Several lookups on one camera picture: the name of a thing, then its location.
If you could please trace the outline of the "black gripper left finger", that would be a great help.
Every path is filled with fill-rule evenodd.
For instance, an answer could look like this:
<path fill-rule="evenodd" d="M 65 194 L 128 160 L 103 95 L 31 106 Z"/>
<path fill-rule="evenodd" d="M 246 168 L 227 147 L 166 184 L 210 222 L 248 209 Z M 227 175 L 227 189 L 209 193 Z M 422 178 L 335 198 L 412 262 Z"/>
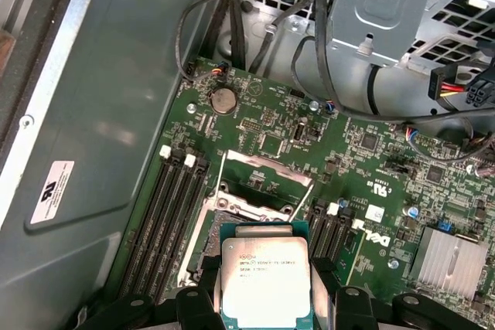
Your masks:
<path fill-rule="evenodd" d="M 128 294 L 89 318 L 79 318 L 77 329 L 220 329 L 214 306 L 220 256 L 203 259 L 203 275 L 196 286 L 180 288 L 173 298 L 156 304 L 143 294 Z"/>

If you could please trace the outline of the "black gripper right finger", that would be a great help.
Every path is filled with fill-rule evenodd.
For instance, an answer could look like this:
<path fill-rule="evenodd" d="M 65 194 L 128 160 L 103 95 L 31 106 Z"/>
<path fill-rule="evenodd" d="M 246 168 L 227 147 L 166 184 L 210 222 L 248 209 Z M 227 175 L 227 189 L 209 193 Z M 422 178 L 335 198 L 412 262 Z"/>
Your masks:
<path fill-rule="evenodd" d="M 310 260 L 312 304 L 321 329 L 480 329 L 476 323 L 420 294 L 386 304 L 363 288 L 343 286 L 327 257 Z"/>

